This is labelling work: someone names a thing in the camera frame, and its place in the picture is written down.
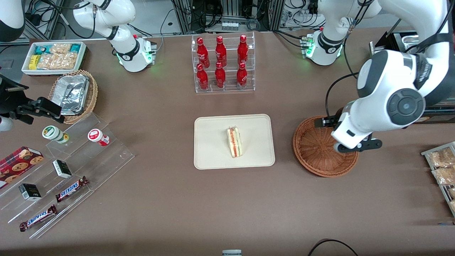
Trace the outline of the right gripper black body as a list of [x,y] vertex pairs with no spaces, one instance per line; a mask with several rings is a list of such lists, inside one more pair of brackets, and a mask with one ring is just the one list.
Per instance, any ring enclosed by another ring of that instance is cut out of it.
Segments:
[[27,110],[35,111],[29,104],[31,99],[27,98],[24,91],[29,89],[28,86],[19,84],[7,77],[0,75],[0,114],[8,116],[11,111],[15,111],[18,106],[24,105]]

